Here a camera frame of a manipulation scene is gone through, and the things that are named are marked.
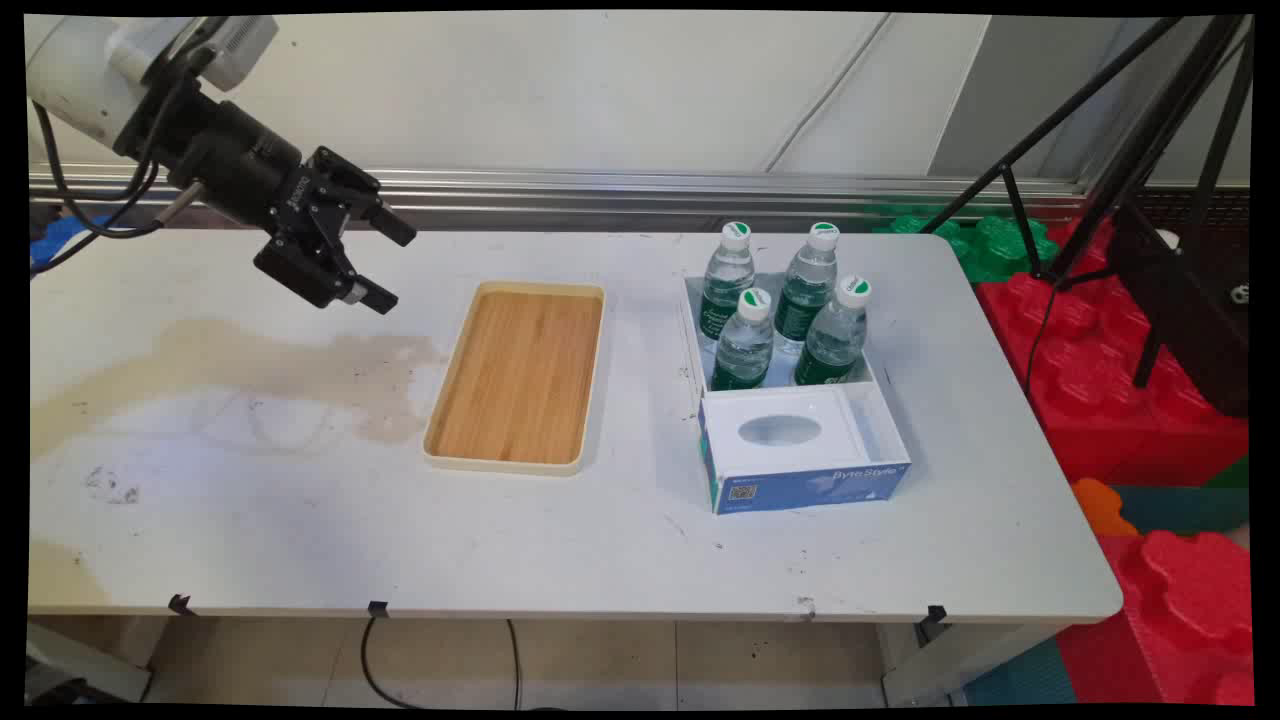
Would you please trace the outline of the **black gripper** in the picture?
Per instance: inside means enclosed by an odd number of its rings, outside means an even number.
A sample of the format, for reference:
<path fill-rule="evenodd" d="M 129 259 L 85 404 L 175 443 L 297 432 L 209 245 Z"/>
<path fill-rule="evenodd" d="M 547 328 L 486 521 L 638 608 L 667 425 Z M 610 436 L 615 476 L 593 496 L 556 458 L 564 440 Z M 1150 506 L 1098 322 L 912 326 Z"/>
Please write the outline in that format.
<path fill-rule="evenodd" d="M 344 211 L 401 247 L 416 237 L 384 202 L 375 177 L 324 145 L 303 158 L 247 111 L 212 101 L 197 85 L 172 90 L 169 96 L 151 91 L 113 141 L 114 152 L 168 169 L 169 183 L 180 190 L 152 225 L 165 228 L 202 202 L 243 225 L 324 234 L 328 240 L 274 236 L 253 265 L 315 307 L 340 301 L 385 315 L 397 306 L 399 297 L 358 274 L 339 241 Z"/>

